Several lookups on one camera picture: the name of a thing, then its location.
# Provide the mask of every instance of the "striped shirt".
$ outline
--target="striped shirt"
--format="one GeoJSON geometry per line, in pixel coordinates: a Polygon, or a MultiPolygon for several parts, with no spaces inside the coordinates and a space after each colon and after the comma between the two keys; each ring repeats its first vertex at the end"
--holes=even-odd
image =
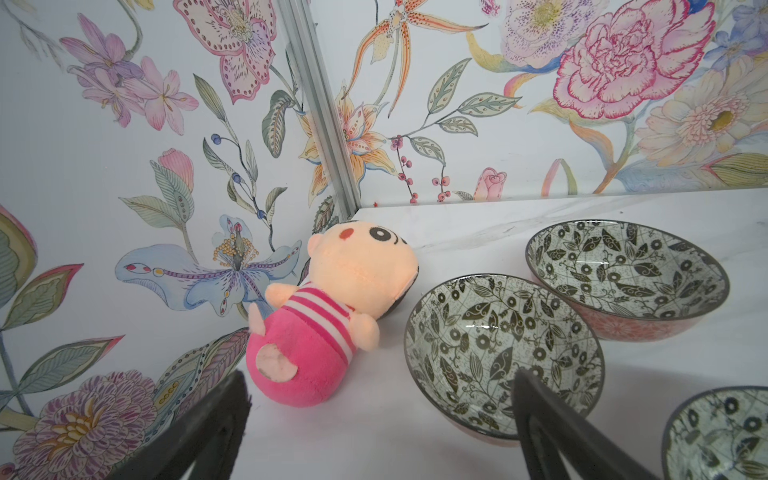
{"type": "Polygon", "coordinates": [[[311,282],[302,285],[283,308],[315,330],[349,365],[356,350],[349,335],[349,315],[353,308],[339,305],[311,282]]]}

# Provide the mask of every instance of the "floral wallpaper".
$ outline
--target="floral wallpaper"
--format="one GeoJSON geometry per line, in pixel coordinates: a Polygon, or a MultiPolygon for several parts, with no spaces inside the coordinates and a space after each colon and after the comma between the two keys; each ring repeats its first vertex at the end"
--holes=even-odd
{"type": "Polygon", "coordinates": [[[365,206],[768,182],[765,0],[310,7],[365,206]]]}
{"type": "Polygon", "coordinates": [[[0,478],[106,478],[236,368],[248,305],[272,313],[339,222],[278,16],[0,0],[0,478]]]}

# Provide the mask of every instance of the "plush doll head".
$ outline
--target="plush doll head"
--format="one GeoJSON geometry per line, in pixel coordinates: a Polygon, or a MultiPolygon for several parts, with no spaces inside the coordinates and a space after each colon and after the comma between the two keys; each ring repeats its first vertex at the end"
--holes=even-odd
{"type": "Polygon", "coordinates": [[[309,279],[336,301],[374,319],[405,296],[419,273],[406,241],[374,223],[335,225],[312,236],[307,250],[309,279]]]}

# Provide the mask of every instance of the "plush doll ear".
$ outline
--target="plush doll ear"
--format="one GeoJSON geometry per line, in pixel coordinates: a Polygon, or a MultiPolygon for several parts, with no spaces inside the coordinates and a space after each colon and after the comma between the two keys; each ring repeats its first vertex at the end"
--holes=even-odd
{"type": "Polygon", "coordinates": [[[322,233],[315,233],[310,237],[310,241],[306,244],[306,251],[310,255],[310,258],[314,257],[315,249],[320,245],[321,241],[323,241],[322,233]]]}

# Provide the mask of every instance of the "plush doll arm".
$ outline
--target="plush doll arm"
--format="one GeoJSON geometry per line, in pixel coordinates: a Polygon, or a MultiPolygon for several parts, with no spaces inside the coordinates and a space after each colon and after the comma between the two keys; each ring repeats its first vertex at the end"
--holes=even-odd
{"type": "Polygon", "coordinates": [[[266,301],[275,308],[285,305],[285,302],[299,289],[296,285],[286,285],[285,283],[271,283],[264,295],[266,301]]]}
{"type": "Polygon", "coordinates": [[[359,349],[370,352],[379,346],[379,325],[367,313],[352,312],[349,315],[349,334],[359,349]]]}

